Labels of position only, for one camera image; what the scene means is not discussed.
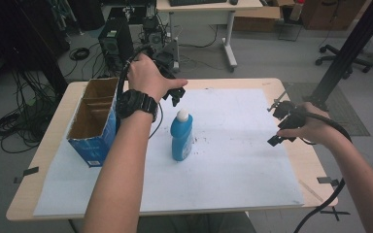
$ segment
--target black watch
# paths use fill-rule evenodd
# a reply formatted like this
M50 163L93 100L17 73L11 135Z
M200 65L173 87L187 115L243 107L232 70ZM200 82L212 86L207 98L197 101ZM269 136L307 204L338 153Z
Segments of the black watch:
M141 110L153 115L153 122L156 120L158 104L148 94L138 90L126 90L117 102L117 115L119 118L127 118L135 111Z

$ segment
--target white paper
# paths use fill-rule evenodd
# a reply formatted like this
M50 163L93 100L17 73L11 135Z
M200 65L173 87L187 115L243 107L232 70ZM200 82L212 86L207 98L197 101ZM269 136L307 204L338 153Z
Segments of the white paper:
M149 141L141 213L249 210L304 201L262 89L188 90L176 108L161 101L163 121ZM193 117L189 157L171 157L170 126L181 108ZM100 168L88 168L65 140L51 164L34 216L85 213Z

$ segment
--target hand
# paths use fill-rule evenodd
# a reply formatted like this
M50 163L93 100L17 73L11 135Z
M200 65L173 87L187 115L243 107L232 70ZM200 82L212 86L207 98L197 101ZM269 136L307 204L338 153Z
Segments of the hand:
M309 102L301 106L304 107L307 112L329 118L328 113L316 108ZM301 128L283 129L278 131L277 135L286 138L304 138L310 142L328 146L341 134L326 123L318 119L307 117L305 125Z
M129 88L142 91L152 97L156 103L169 89L180 88L187 84L187 80L169 80L163 77L153 61L141 53L138 61L133 61L129 66Z

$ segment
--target desk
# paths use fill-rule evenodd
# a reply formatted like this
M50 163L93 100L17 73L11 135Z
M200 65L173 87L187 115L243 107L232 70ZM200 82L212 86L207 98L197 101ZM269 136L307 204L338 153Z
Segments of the desk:
M17 194L7 211L9 220L38 220L41 217L33 216L44 185L46 174L50 168L53 157L60 145L86 82L70 83L64 98L59 104L51 124L38 147L30 168L39 166L39 173L23 178ZM277 79L225 79L225 80L190 80L186 89L195 88L262 88L269 104L273 103L283 91L284 87ZM311 146L305 145L300 140L294 143L285 142L285 148L295 176L297 177L304 197L303 207L316 207L329 197L333 192L330 184L320 184L317 177L326 174ZM76 218L83 216L54 216L51 219Z
M234 23L235 11L238 10L250 10L262 7L262 4L257 0L239 0L238 4L233 6L228 1L225 3L212 3L212 4L199 4L189 6L171 7L169 0L157 0L156 9L159 13L169 13L170 33L171 41L177 42L177 38L174 37L174 16L176 18L188 22L192 25L196 24L227 24L226 38L222 38L223 47L225 49L226 56L230 65L231 72L237 67L237 61L230 45L232 26ZM178 43L174 48L174 70L179 69L179 53Z

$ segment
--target white bottle cap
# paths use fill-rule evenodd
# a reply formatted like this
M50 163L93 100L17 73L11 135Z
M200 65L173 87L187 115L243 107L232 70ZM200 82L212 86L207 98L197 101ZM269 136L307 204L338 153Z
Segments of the white bottle cap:
M185 122L189 118L189 112L186 109L180 109L177 113L177 120Z

